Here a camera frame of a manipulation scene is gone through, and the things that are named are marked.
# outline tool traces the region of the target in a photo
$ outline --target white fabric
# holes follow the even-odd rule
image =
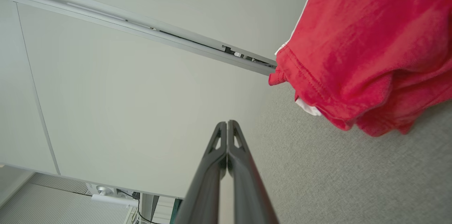
[[[306,0],[305,7],[303,7],[302,14],[300,15],[300,18],[298,18],[297,24],[295,25],[295,28],[293,29],[292,34],[290,35],[290,38],[292,38],[292,35],[293,35],[293,33],[295,32],[295,29],[297,28],[297,25],[298,25],[298,23],[300,22],[300,19],[302,18],[303,12],[304,12],[304,10],[305,10],[305,8],[306,8],[306,5],[307,5],[308,1],[309,1],[309,0]],[[281,49],[282,49],[289,41],[290,41],[290,39],[289,39],[288,41],[284,42],[284,44],[276,51],[275,55],[277,55],[278,52],[279,52],[279,51],[280,51],[280,50],[281,50]],[[300,98],[298,98],[298,99],[295,101],[295,103],[297,103],[304,111],[310,113],[310,114],[313,115],[313,116],[321,116],[321,115],[322,115],[322,113],[320,113],[320,111],[319,111],[316,107],[307,105],[307,104],[306,104],[302,99],[300,99]]]

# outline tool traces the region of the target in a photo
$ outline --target white tube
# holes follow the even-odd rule
[[[116,205],[128,205],[128,206],[138,208],[138,200],[134,200],[134,199],[125,199],[125,198],[119,198],[119,197],[102,196],[99,194],[94,194],[91,197],[91,200],[96,201],[96,202],[111,203],[111,204],[116,204]]]

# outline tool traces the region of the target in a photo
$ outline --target gray carpet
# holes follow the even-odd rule
[[[408,135],[341,131],[273,87],[245,135],[281,223],[452,223],[452,103]]]

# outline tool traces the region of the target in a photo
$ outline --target red fabric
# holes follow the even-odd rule
[[[408,133],[452,98],[452,0],[309,0],[269,84],[288,81],[335,126]]]

